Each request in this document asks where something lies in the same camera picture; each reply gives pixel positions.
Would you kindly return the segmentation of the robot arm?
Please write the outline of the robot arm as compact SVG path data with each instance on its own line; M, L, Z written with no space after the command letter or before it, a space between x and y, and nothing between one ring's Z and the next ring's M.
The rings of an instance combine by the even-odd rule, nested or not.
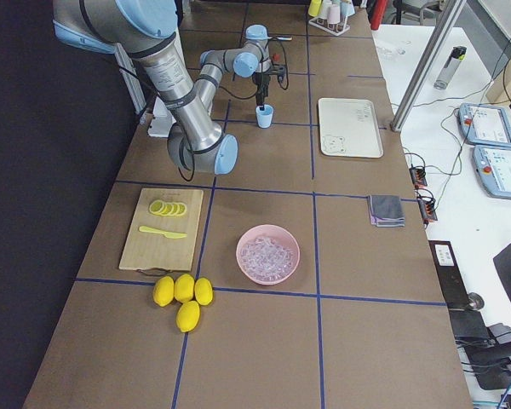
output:
M226 72L249 78L256 86L256 110L264 110L271 77L288 77L285 63L270 55L272 37L262 25L249 26L244 46L209 50L200 57L201 71L192 79L175 46L178 16L173 1L55 1L56 37L65 44L111 54L121 45L152 81L152 90L175 123L168 152L183 170L225 175L238 157L238 141L211 119L216 91Z

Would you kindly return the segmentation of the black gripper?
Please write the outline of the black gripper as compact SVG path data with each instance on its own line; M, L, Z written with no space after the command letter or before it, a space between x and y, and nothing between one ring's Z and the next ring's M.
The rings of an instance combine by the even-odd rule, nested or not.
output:
M258 85L255 94L256 107L258 110L265 109L265 99L267 97L267 85L270 84L271 77L275 77L277 82L282 85L287 77L287 66L285 64L272 64L263 72L255 72L251 79L253 84Z

